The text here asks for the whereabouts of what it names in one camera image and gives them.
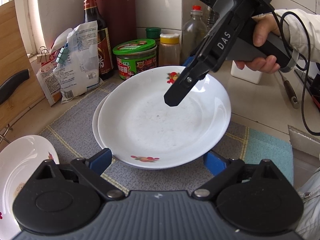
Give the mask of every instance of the hand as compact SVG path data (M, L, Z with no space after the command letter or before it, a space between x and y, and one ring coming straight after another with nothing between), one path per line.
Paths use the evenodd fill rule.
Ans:
M280 31L277 22L272 14L267 14L262 17L254 18L257 23L253 33L253 44L256 47L261 47L267 40L268 34L273 32L275 35L280 36ZM277 58L273 55L268 56L266 59L262 57L255 58L252 62L249 61L236 61L239 69L243 69L244 65L253 71L261 71L264 73L273 74L280 68L276 63Z

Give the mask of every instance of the barcode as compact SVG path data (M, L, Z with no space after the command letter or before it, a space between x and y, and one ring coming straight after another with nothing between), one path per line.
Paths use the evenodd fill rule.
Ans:
M65 97L66 99L73 98L73 92L72 92L72 90L70 90L70 91L64 91L64 92L63 92L63 95L64 95L64 97Z

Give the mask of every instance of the dark glass bottle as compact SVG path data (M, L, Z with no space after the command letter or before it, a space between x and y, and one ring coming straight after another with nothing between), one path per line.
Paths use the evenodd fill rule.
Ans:
M110 40L106 21L99 13L96 0L84 0L84 23L97 21L98 23L98 57L99 76L106 80L113 75L113 63Z

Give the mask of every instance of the wooden cutting board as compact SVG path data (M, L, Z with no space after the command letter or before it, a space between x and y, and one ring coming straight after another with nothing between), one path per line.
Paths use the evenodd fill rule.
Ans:
M0 85L15 73L29 69L30 78L0 105L0 131L43 97L21 38L14 1L0 6Z

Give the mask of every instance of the plate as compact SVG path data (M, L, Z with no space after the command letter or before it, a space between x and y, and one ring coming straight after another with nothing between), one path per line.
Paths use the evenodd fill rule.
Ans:
M107 100L108 96L109 96L109 94L105 98L103 98L103 100L100 102L100 104L98 104L98 106L96 108L96 111L94 111L93 119L92 119L93 135L94 135L94 138L96 139L96 141L99 144L101 149L104 149L105 147L103 146L103 143L102 143L102 141L100 139L100 135L99 135L99 132L98 132L98 117L99 117L99 113L100 113L100 110L102 108L102 105Z
M21 231L13 217L13 201L40 163L46 159L53 159L59 164L52 144L38 135L21 137L0 152L1 240L10 240Z
M109 95L98 117L98 132L117 159L137 168L168 169L201 157L220 141L231 104L214 77L199 81L178 106L165 104L164 94L183 69L147 70Z

